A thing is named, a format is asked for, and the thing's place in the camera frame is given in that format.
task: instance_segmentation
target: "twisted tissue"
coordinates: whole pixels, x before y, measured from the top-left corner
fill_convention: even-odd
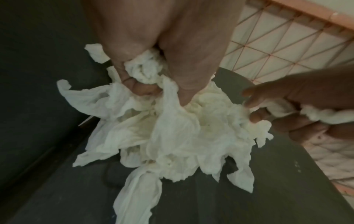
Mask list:
[[[109,60],[99,44],[85,49],[99,63]],[[157,83],[163,94],[134,95],[121,83],[113,66],[107,68],[110,85],[75,91],[66,80],[57,82],[71,106],[101,119],[89,137],[86,152],[77,156],[73,166],[107,159],[120,151],[121,163],[137,168],[114,202],[116,224],[147,224],[162,193],[162,178],[184,180],[200,167],[218,182],[227,156],[238,167],[227,175],[230,182],[253,191],[250,153],[256,142],[262,147],[266,138],[273,138],[268,133],[269,121],[251,123],[249,109],[233,104],[213,81],[181,107],[178,86],[163,74],[166,62],[157,50],[144,52],[125,67],[138,81]]]

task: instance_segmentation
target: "skin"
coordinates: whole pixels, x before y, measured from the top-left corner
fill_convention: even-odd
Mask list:
[[[105,53],[123,84],[137,95],[161,92],[131,78],[124,62],[158,46],[181,105],[216,72],[245,0],[82,0]]]
[[[250,96],[245,106],[252,108],[265,100],[286,99],[299,108],[301,104],[313,105],[321,109],[354,109],[354,66],[341,66],[314,72],[290,75],[273,82],[266,82],[243,91]],[[254,123],[270,116],[265,108],[253,112],[250,120]],[[273,121],[273,128],[288,132],[296,142],[326,133],[339,139],[354,140],[354,123],[328,125],[312,122],[298,113]]]

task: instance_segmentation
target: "dark wall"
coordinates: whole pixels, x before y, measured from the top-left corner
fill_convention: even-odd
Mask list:
[[[78,0],[0,1],[0,189],[87,117],[56,81],[108,83],[84,50],[95,42]]]

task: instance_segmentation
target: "dark gray surface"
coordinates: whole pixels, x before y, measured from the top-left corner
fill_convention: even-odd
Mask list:
[[[240,91],[251,85],[225,69],[218,71],[215,82],[234,103],[243,101]],[[72,168],[85,145],[86,141],[6,223],[114,223],[113,201],[132,169],[122,166],[119,156]],[[150,224],[354,223],[349,204],[306,151],[288,138],[275,135],[263,148],[255,147],[250,166],[256,179],[253,194],[227,180],[226,174],[236,170],[231,160],[219,183],[199,170],[185,181],[163,180],[162,196]]]
[[[78,0],[0,1],[0,190],[87,117],[57,80],[109,83],[84,50],[95,42]]]

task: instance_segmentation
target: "pile of tissue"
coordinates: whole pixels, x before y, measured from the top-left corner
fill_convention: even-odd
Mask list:
[[[85,47],[100,63],[109,58],[100,44]],[[58,89],[78,111],[101,120],[92,132],[86,152],[73,166],[84,166],[119,153],[121,163],[137,168],[127,178],[114,202],[117,224],[147,224],[151,208],[159,202],[162,178],[173,182],[192,176],[198,168],[219,181],[227,156],[238,167],[227,177],[231,183],[253,191],[254,176],[249,167],[252,146],[262,147],[271,123],[249,121],[249,109],[233,104],[210,81],[192,101],[181,107],[178,86],[163,74],[166,63],[157,50],[148,50],[126,62],[131,77],[142,83],[157,83],[161,96],[136,96],[121,82],[113,66],[108,67],[110,85],[81,91],[70,90],[68,81]]]

